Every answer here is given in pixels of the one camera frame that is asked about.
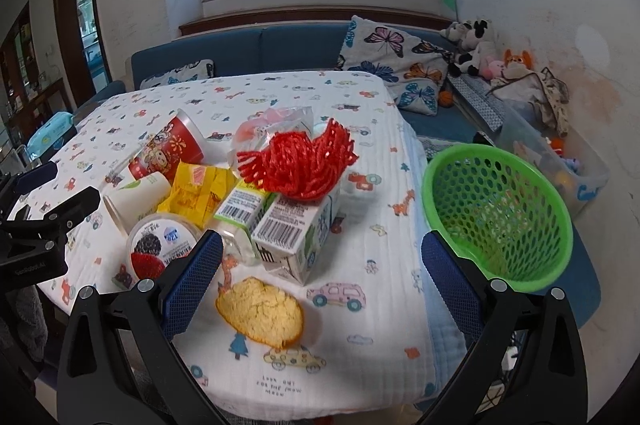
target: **piece of bread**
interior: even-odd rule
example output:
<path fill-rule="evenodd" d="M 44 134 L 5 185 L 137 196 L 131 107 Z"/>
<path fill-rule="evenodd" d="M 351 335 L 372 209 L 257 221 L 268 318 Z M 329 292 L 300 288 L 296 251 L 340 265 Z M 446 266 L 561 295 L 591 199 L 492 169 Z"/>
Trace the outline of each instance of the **piece of bread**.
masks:
<path fill-rule="evenodd" d="M 249 277 L 216 299 L 229 325 L 252 341 L 284 349 L 302 335 L 304 316 L 295 297 Z"/>

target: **patterned tablecloth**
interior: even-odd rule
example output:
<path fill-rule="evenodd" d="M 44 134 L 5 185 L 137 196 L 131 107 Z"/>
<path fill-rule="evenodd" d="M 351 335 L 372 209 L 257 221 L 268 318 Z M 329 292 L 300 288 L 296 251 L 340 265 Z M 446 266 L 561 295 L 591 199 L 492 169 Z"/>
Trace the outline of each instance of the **patterned tablecloth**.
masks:
<path fill-rule="evenodd" d="M 111 98 L 55 156 L 57 178 L 16 210 L 28 202 L 38 218 L 87 185 L 108 192 L 123 180 L 118 172 L 132 153 L 179 108 L 225 155 L 241 122 L 269 106 L 293 105 L 312 106 L 315 122 L 333 117 L 350 127 L 360 156 L 347 172 L 338 217 L 310 280 L 299 287 L 268 275 L 261 265 L 244 267 L 227 257 L 174 345 L 215 404 L 247 417 L 298 419 L 417 401 L 436 388 L 435 331 L 428 323 L 416 245 L 422 237 L 415 222 L 421 174 L 411 171 L 418 162 L 410 158 L 421 147 L 376 76 L 334 71 L 236 76 Z M 69 313 L 84 285 L 100 293 L 130 288 L 125 242 L 101 204 L 70 236 L 68 273 L 41 289 Z M 270 349 L 236 333 L 218 315 L 218 286 L 250 275 L 301 301 L 301 345 Z M 339 296 L 335 304 L 315 307 L 308 294 L 321 287 L 330 294 L 348 291 L 362 307 L 352 311 Z"/>

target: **yellow snack wrapper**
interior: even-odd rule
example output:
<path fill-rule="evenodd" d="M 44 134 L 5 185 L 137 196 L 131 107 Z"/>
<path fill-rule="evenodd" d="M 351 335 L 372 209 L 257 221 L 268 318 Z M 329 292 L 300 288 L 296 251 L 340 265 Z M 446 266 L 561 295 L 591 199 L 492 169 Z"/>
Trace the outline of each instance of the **yellow snack wrapper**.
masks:
<path fill-rule="evenodd" d="M 237 181 L 230 169 L 180 162 L 171 193 L 160 203 L 158 212 L 181 215 L 203 229 Z"/>

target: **pink butterfly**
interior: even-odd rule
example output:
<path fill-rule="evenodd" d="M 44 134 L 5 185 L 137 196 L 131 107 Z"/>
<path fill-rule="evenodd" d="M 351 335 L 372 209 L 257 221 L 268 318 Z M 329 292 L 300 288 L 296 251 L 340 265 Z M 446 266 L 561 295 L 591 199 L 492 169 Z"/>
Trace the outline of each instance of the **pink butterfly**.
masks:
<path fill-rule="evenodd" d="M 372 34 L 365 38 L 364 41 L 368 42 L 369 44 L 375 44 L 377 42 L 388 44 L 389 46 L 391 46 L 391 49 L 394 50 L 394 53 L 396 55 L 398 55 L 400 58 L 404 56 L 402 54 L 402 43 L 404 42 L 404 37 L 397 31 L 394 31 L 392 33 L 387 28 L 379 26 Z"/>

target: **orange butterfly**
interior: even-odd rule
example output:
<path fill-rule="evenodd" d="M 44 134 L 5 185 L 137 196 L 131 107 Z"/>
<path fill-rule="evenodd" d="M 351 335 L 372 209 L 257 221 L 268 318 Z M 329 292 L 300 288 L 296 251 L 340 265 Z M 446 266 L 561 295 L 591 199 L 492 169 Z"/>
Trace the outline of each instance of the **orange butterfly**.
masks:
<path fill-rule="evenodd" d="M 422 64 L 416 63 L 412 64 L 411 68 L 409 68 L 409 72 L 404 74 L 405 80 L 411 80 L 412 78 L 430 78 L 436 84 L 440 83 L 442 80 L 442 72 L 438 69 L 427 68 L 425 71 Z"/>

